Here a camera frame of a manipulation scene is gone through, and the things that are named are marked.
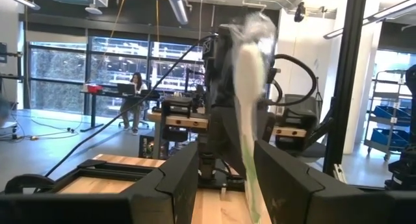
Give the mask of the black office desk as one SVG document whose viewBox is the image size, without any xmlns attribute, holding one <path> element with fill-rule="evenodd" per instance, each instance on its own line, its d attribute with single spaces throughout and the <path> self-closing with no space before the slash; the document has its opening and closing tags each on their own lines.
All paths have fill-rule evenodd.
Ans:
<svg viewBox="0 0 416 224">
<path fill-rule="evenodd" d="M 90 95 L 90 127 L 86 128 L 86 129 L 81 129 L 81 132 L 87 132 L 87 131 L 91 131 L 93 129 L 96 129 L 98 127 L 102 127 L 104 126 L 103 123 L 97 124 L 96 123 L 96 114 L 97 114 L 97 97 L 98 96 L 102 96 L 102 97 L 111 97 L 111 98 L 119 98 L 119 99 L 132 99 L 135 101 L 140 101 L 143 100 L 143 102 L 146 102 L 147 107 L 145 108 L 145 110 L 148 109 L 149 106 L 149 102 L 150 101 L 155 101 L 157 106 L 160 105 L 161 102 L 161 97 L 160 96 L 156 96 L 153 95 L 153 92 L 150 92 L 147 95 L 122 95 L 116 92 L 99 92 L 99 93 L 88 93 L 86 91 L 81 91 L 81 93 L 85 94 L 85 95 Z"/>
</svg>

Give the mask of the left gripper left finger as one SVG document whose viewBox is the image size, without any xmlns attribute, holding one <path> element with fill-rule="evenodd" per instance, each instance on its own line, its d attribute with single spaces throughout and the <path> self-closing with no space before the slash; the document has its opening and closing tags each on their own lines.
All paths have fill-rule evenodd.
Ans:
<svg viewBox="0 0 416 224">
<path fill-rule="evenodd" d="M 191 224 L 198 150 L 188 145 L 131 186 L 132 224 Z"/>
</svg>

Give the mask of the person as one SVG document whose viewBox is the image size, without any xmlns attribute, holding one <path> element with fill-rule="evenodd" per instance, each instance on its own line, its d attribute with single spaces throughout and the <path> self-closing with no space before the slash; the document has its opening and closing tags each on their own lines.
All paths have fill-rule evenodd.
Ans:
<svg viewBox="0 0 416 224">
<path fill-rule="evenodd" d="M 130 84 L 134 85 L 134 97 L 129 97 L 123 100 L 123 103 L 120 108 L 122 113 L 123 129 L 129 130 L 129 113 L 133 114 L 133 126 L 131 127 L 131 132 L 133 135 L 138 135 L 138 125 L 140 122 L 140 111 L 142 104 L 139 104 L 139 95 L 143 90 L 147 90 L 147 84 L 143 81 L 142 75 L 139 72 L 133 74 L 130 79 Z"/>
</svg>

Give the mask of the green white toothbrush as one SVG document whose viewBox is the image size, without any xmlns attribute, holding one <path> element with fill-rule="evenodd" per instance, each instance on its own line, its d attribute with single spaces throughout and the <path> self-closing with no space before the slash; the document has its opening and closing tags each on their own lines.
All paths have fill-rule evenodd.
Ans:
<svg viewBox="0 0 416 224">
<path fill-rule="evenodd" d="M 246 169 L 245 194 L 253 224 L 261 224 L 263 197 L 254 162 L 257 139 L 257 103 L 267 79 L 267 69 L 276 48 L 276 26 L 261 12 L 232 25 L 233 85 L 242 161 Z"/>
</svg>

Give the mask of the wooden workbench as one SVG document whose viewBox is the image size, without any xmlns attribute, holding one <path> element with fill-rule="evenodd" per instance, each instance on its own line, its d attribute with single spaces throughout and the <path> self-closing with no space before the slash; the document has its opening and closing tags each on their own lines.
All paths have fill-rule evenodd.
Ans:
<svg viewBox="0 0 416 224">
<path fill-rule="evenodd" d="M 149 112 L 148 120 L 155 123 L 155 136 L 153 144 L 153 159 L 160 159 L 161 148 L 161 113 Z M 169 125 L 181 128 L 194 128 L 205 130 L 208 127 L 209 120 L 206 117 L 191 117 L 171 115 L 166 118 L 166 122 Z M 273 130 L 270 130 L 272 135 L 286 136 L 286 137 L 301 137 L 305 138 L 307 131 L 304 129 L 297 129 L 293 127 L 279 127 L 274 126 Z"/>
</svg>

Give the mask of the black aluminium table frame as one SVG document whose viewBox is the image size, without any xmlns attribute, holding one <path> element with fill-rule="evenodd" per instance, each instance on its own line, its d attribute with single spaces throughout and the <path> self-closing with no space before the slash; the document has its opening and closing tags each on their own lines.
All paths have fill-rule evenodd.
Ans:
<svg viewBox="0 0 416 224">
<path fill-rule="evenodd" d="M 335 80 L 335 87 L 333 99 L 331 101 L 331 109 L 327 113 L 327 121 L 322 123 L 321 129 L 327 130 L 328 141 L 326 144 L 326 151 L 324 155 L 324 164 L 322 172 L 331 175 L 335 178 L 333 170 L 336 164 L 342 164 L 343 150 L 346 140 L 346 128 L 348 125 L 348 116 L 350 111 L 350 102 L 352 100 L 352 92 L 354 88 L 354 76 L 356 73 L 356 65 L 359 53 L 359 43 L 362 31 L 362 21 L 367 0 L 347 0 L 344 17 L 343 35 L 341 38 L 339 59 L 337 64 L 337 75 Z M 217 91 L 217 97 L 230 97 L 229 103 L 232 101 L 231 107 L 226 107 L 225 110 L 232 110 L 233 116 L 236 116 L 234 100 L 235 89 L 233 86 L 233 70 L 232 65 L 229 65 L 227 76 L 224 76 L 217 83 L 211 82 L 211 91 Z M 66 161 L 80 146 L 92 139 L 107 128 L 113 120 L 104 125 L 97 132 L 90 135 L 78 143 L 60 162 L 58 162 L 47 175 L 57 169 L 64 161 Z M 220 133 L 215 133 L 213 130 L 223 127 L 224 124 L 220 122 L 217 124 L 214 120 L 210 121 L 207 134 L 198 137 L 198 152 L 199 153 L 215 153 L 221 140 L 225 140 L 227 147 L 231 143 L 231 137 L 224 130 L 223 136 Z"/>
</svg>

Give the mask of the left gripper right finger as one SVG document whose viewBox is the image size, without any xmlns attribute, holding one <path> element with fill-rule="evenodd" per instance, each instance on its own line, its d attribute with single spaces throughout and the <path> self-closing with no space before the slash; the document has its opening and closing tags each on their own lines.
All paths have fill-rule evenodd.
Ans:
<svg viewBox="0 0 416 224">
<path fill-rule="evenodd" d="M 306 224 L 313 193 L 324 189 L 311 167 L 262 140 L 255 142 L 254 162 L 272 224 Z"/>
</svg>

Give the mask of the black laptop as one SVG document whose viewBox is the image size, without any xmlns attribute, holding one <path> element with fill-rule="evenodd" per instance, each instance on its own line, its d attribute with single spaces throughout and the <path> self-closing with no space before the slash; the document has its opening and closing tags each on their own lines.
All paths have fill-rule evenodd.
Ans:
<svg viewBox="0 0 416 224">
<path fill-rule="evenodd" d="M 134 84 L 124 84 L 124 83 L 119 83 L 117 84 L 117 90 L 118 93 L 122 94 L 122 95 L 135 95 L 136 94 L 136 88 Z"/>
</svg>

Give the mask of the shelf cart blue bins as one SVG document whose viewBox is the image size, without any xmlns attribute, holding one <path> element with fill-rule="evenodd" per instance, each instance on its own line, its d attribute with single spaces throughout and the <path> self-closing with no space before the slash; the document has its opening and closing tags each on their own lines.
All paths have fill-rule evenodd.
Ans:
<svg viewBox="0 0 416 224">
<path fill-rule="evenodd" d="M 379 71 L 372 79 L 363 144 L 389 161 L 409 144 L 412 96 L 404 70 Z"/>
</svg>

